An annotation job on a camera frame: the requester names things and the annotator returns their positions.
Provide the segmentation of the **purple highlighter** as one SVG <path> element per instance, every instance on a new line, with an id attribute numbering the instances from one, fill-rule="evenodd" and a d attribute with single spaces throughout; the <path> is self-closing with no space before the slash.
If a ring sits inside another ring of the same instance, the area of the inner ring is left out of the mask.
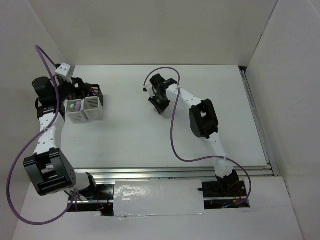
<path id="1" fill-rule="evenodd" d="M 80 101 L 76 102 L 74 111 L 75 112 L 80 112 L 82 107 L 82 103 Z"/>

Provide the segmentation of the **green highlighter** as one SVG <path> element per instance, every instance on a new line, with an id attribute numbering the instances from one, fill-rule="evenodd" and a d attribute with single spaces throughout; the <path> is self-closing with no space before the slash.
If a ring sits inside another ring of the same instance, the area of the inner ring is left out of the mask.
<path id="1" fill-rule="evenodd" d="M 75 105 L 74 103 L 71 103 L 71 104 L 69 105 L 69 111 L 70 111 L 70 112 L 74 112 L 75 109 L 76 109 L 76 105 Z"/>

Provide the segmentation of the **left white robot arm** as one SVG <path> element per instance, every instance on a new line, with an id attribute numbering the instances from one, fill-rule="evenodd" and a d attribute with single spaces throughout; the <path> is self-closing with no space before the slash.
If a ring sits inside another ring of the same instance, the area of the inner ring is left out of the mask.
<path id="1" fill-rule="evenodd" d="M 69 97 L 83 100 L 88 96 L 91 84 L 84 83 L 79 77 L 73 77 L 71 82 L 58 75 L 55 79 L 59 82 L 57 90 L 52 80 L 45 76 L 32 82 L 38 95 L 35 107 L 42 134 L 32 156 L 24 159 L 23 166 L 40 196 L 78 188 L 80 196 L 92 200 L 99 193 L 93 176 L 89 173 L 76 174 L 61 150 L 66 116 L 64 101 Z"/>

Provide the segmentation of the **blue ballpoint pen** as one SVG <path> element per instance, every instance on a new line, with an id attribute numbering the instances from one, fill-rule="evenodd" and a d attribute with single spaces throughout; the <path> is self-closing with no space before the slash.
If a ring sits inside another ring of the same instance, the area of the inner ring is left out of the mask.
<path id="1" fill-rule="evenodd" d="M 91 95 L 93 97 L 97 97 L 98 96 L 98 94 L 95 92 L 95 90 L 93 88 L 90 89 L 90 92 L 91 92 Z"/>

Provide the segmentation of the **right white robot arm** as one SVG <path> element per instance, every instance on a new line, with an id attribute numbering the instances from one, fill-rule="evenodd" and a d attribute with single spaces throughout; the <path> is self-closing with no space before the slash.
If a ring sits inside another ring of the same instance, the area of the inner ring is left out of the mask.
<path id="1" fill-rule="evenodd" d="M 215 154 L 212 158 L 216 159 L 214 163 L 215 177 L 218 182 L 218 190 L 223 196 L 230 196 L 236 189 L 239 182 L 239 176 L 227 160 L 226 152 L 219 136 L 219 120 L 210 99 L 200 99 L 189 93 L 179 82 L 170 78 L 165 80 L 160 74 L 154 75 L 149 83 L 143 85 L 143 91 L 149 94 L 148 101 L 155 107 L 159 115 L 170 105 L 170 99 L 167 93 L 176 97 L 170 126 L 170 143 L 174 155 L 182 162 L 191 163 L 205 160 L 205 157 L 197 159 L 182 159 L 176 152 L 173 139 L 173 127 L 179 100 L 188 107 L 189 123 L 192 133 L 199 139 L 202 139 Z"/>

